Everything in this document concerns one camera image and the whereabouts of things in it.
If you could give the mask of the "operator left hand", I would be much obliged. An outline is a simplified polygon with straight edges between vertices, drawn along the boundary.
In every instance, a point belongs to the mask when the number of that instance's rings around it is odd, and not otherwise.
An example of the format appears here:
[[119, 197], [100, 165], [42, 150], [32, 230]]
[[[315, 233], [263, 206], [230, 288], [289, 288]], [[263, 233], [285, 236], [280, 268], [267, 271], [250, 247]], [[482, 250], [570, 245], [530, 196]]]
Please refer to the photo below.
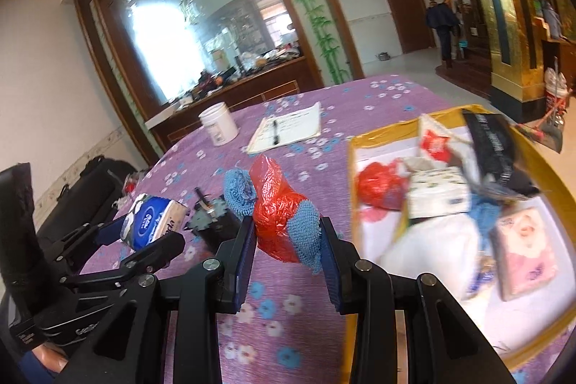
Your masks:
[[35, 347], [32, 353], [46, 369], [55, 373], [61, 373], [68, 363], [66, 356], [44, 344]]

